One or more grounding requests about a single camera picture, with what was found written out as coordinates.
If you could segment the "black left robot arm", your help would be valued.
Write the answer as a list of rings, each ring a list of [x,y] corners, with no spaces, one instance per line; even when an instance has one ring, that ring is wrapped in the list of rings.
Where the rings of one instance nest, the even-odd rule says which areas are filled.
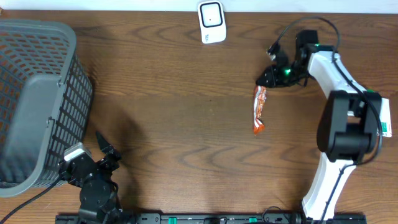
[[[94,161],[91,152],[78,142],[64,152],[59,163],[63,181],[80,188],[78,217],[85,223],[135,223],[136,216],[126,212],[118,197],[119,186],[112,174],[119,168],[121,154],[100,132],[96,132],[104,157]]]

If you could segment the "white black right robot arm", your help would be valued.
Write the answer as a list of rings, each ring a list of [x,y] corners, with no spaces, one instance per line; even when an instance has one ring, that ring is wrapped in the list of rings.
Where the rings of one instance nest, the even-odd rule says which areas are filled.
[[[366,90],[346,70],[335,47],[316,42],[298,44],[296,59],[274,43],[267,51],[274,65],[257,79],[254,92],[253,131],[264,129],[260,119],[268,88],[292,86],[301,79],[314,78],[326,97],[317,130],[320,161],[312,185],[302,199],[302,216],[291,223],[335,222],[335,205],[346,181],[364,157],[377,152],[383,129],[380,94]]]

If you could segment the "white Panadol medicine box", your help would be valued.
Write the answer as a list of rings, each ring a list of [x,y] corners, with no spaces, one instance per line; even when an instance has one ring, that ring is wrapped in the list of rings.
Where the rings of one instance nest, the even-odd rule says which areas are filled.
[[[389,99],[382,98],[381,101],[381,112],[380,112],[382,136],[391,138],[392,137],[392,125],[391,125],[391,111]]]

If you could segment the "red Top chocolate bar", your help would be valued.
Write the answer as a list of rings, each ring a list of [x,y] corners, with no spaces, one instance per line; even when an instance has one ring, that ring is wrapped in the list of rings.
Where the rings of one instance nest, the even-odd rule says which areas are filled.
[[[259,134],[264,130],[265,126],[262,122],[262,111],[264,104],[267,100],[267,88],[264,86],[256,85],[254,88],[253,99],[253,133]]]

